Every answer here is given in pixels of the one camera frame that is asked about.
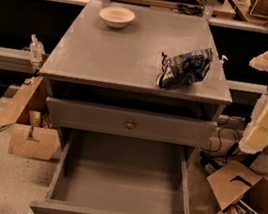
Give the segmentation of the blue chip bag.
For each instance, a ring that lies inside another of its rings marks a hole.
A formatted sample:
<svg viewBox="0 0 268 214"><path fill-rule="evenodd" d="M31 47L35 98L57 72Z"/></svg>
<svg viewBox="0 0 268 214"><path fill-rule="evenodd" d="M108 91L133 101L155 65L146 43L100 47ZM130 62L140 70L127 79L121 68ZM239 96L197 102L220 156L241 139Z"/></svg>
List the blue chip bag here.
<svg viewBox="0 0 268 214"><path fill-rule="evenodd" d="M211 48L205 48L174 57L162 53L161 57L162 74L156 80L157 86L172 89L204 80L210 70L213 51Z"/></svg>

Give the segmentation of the closed grey top drawer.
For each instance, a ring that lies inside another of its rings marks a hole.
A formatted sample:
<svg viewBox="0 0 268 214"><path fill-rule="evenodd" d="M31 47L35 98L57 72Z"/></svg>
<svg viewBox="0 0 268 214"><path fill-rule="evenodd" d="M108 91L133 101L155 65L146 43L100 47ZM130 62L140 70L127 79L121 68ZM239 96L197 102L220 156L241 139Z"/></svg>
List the closed grey top drawer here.
<svg viewBox="0 0 268 214"><path fill-rule="evenodd" d="M216 129L216 122L169 116L74 100L46 98L57 127L199 147Z"/></svg>

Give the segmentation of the grey drawer cabinet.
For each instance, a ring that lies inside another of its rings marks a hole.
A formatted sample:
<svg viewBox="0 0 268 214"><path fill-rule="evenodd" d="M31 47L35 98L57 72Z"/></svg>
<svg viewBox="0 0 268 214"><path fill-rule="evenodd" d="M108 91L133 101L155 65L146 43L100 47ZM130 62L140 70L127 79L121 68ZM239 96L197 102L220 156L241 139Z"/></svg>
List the grey drawer cabinet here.
<svg viewBox="0 0 268 214"><path fill-rule="evenodd" d="M40 72L46 82L48 98L217 123L217 118L231 102L218 61L210 65L207 77L201 82L172 90L161 89L156 83L162 53L175 56L213 48L206 21L137 7L134 21L118 30L100 18L100 9L100 2L88 3L42 66ZM70 134L78 129L55 127L64 149ZM182 147L187 165L206 143L199 147L166 144Z"/></svg>

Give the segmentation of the open grey middle drawer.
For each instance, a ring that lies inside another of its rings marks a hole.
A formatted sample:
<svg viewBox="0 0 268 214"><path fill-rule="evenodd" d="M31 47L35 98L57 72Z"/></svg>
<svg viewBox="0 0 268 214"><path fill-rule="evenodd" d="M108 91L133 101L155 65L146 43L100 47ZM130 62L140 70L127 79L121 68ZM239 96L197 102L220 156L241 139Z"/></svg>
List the open grey middle drawer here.
<svg viewBox="0 0 268 214"><path fill-rule="evenodd" d="M190 214L184 149L91 131L65 143L34 214Z"/></svg>

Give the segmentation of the white pump bottle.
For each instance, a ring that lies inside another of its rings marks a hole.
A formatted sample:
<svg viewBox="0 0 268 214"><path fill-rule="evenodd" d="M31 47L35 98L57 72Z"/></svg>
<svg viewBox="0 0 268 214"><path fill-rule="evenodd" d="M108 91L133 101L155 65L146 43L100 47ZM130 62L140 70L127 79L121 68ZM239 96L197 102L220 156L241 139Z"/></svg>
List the white pump bottle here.
<svg viewBox="0 0 268 214"><path fill-rule="evenodd" d="M225 63L229 60L228 57L226 57L224 54L221 55L221 59L219 59L219 62L221 64L221 66L224 66Z"/></svg>

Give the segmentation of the white bowl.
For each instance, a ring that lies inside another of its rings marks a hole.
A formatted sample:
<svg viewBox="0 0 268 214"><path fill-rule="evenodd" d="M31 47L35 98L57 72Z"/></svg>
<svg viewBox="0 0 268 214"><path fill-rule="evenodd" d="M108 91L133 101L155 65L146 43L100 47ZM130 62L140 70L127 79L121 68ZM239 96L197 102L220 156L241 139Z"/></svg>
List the white bowl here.
<svg viewBox="0 0 268 214"><path fill-rule="evenodd" d="M120 6L108 6L99 11L99 16L111 28L125 28L135 19L132 10Z"/></svg>

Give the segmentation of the left cardboard box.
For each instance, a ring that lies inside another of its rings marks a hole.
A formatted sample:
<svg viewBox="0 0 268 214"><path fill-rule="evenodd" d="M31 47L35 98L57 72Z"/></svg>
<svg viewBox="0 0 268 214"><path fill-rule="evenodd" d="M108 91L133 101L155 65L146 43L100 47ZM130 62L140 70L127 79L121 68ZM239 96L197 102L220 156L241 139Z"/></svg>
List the left cardboard box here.
<svg viewBox="0 0 268 214"><path fill-rule="evenodd" d="M58 159L59 135L46 105L42 76L28 77L0 113L0 126L10 126L9 153L37 160Z"/></svg>

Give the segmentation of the clear plastic bottle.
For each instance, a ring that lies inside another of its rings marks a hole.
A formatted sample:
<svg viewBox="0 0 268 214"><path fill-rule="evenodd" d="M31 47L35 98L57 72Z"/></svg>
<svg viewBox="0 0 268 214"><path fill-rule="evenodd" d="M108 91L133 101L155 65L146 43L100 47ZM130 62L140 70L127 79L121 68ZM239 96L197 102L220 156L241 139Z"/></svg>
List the clear plastic bottle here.
<svg viewBox="0 0 268 214"><path fill-rule="evenodd" d="M43 47L43 43L40 42L34 34L31 35L31 44L29 44L29 48L32 58L41 61L45 54L45 49Z"/></svg>

